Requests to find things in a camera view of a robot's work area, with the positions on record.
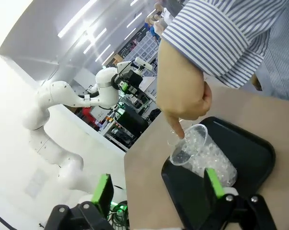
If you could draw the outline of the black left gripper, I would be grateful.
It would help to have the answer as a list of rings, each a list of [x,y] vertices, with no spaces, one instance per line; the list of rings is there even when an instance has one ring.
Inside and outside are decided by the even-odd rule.
[[[134,71],[129,70],[124,74],[116,74],[112,77],[112,87],[116,90],[121,90],[123,93],[130,93],[141,102],[147,102],[148,97],[139,88],[142,82],[142,77]]]

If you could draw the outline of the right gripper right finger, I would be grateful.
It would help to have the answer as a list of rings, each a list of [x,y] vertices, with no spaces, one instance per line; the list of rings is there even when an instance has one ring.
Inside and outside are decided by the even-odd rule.
[[[275,230],[276,224],[259,195],[242,197],[233,187],[223,187],[212,168],[204,171],[204,188],[210,213],[201,224],[203,230],[224,230],[229,223],[238,223],[242,230]]]

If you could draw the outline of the person's right hand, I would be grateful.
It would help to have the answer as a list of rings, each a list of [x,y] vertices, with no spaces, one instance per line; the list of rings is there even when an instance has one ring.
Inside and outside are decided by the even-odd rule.
[[[179,119],[197,120],[204,116],[212,104],[212,91],[207,82],[200,84],[196,93],[182,92],[180,95],[162,93],[157,97],[157,103],[175,134],[183,139],[185,133]]]

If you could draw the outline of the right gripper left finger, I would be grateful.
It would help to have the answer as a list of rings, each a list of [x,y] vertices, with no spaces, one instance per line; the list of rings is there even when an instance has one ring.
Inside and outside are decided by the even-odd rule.
[[[110,174],[103,174],[93,192],[91,200],[70,208],[57,205],[53,208],[46,230],[112,230],[107,215],[114,196],[114,186]]]

